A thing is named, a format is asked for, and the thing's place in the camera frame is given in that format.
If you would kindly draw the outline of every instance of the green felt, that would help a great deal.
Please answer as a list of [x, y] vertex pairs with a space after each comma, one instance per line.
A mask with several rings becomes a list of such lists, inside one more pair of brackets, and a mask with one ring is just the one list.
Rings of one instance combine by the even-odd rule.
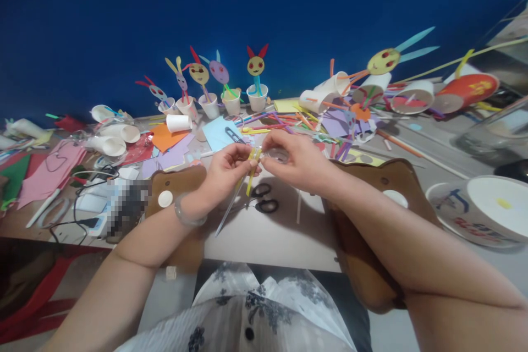
[[18, 197], [18, 193], [22, 188], [22, 181], [26, 177], [26, 172], [28, 171], [30, 158], [30, 155], [25, 156], [0, 172], [2, 176], [9, 179], [4, 187], [2, 207], [0, 210], [6, 210], [7, 206]]

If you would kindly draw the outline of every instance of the transparent bracelet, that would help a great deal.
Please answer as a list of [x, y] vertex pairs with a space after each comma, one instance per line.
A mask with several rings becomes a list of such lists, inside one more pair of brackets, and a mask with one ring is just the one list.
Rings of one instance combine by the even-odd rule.
[[198, 220], [191, 220], [189, 216], [187, 216], [182, 211], [182, 199], [186, 197], [189, 193], [184, 192], [181, 195], [178, 195], [176, 197], [176, 200], [174, 201], [174, 211], [176, 212], [176, 216], [178, 216], [178, 219], [180, 220], [180, 223], [185, 224], [186, 226], [191, 227], [199, 227], [202, 226], [207, 221], [207, 215], [203, 216], [202, 218]]

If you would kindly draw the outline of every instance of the blue wall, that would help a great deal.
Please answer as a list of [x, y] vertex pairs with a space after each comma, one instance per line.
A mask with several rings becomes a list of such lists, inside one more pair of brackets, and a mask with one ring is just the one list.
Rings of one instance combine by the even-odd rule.
[[[442, 47], [399, 65], [396, 80], [462, 56], [519, 1], [0, 0], [0, 116], [52, 126], [44, 113], [87, 120], [100, 103], [154, 114], [155, 98], [134, 81], [146, 74], [180, 95], [164, 57], [191, 62], [189, 45], [208, 58], [219, 49], [230, 86], [245, 89], [246, 45], [256, 52], [269, 42], [262, 82], [272, 98], [296, 96], [327, 78], [331, 58], [336, 70], [356, 72], [377, 51], [435, 25], [408, 51]], [[214, 80], [208, 88], [221, 91]]]

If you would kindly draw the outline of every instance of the purple paper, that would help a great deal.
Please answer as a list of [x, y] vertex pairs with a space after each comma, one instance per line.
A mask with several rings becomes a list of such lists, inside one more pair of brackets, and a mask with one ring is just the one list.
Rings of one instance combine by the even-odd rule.
[[185, 154], [189, 152], [189, 143], [191, 143], [193, 139], [194, 135], [189, 134], [181, 139], [174, 147], [171, 147], [164, 155], [143, 161], [143, 178], [149, 178], [157, 170], [164, 170], [171, 166], [183, 163], [185, 160]]

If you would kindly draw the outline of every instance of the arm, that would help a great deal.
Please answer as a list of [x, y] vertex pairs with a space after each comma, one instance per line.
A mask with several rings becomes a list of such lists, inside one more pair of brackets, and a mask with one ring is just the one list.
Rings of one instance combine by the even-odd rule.
[[[256, 166], [242, 160], [250, 150], [232, 144], [213, 156], [204, 183], [181, 201], [186, 216], [202, 218], [232, 192]], [[192, 229], [178, 221], [172, 205], [134, 228], [105, 259], [44, 351], [114, 350], [135, 335], [157, 269]]]
[[335, 202], [401, 285], [423, 350], [528, 350], [528, 304], [500, 272], [464, 244], [367, 183], [341, 172], [309, 140], [274, 131], [290, 163], [263, 166]]

